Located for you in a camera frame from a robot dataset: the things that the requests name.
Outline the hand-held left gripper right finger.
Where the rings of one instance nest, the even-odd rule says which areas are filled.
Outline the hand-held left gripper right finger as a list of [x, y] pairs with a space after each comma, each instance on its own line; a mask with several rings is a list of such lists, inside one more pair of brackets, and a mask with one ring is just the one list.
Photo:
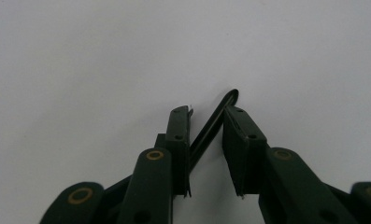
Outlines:
[[297, 153], [267, 144], [243, 109], [224, 109], [222, 147], [235, 193], [259, 196], [265, 224], [357, 224]]

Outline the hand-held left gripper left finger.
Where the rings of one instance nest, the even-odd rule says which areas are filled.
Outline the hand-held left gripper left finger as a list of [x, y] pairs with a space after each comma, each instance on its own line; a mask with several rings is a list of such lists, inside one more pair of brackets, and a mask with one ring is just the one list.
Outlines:
[[117, 224], [172, 224], [173, 197], [190, 193], [190, 116], [186, 105], [170, 112], [165, 133], [138, 156]]

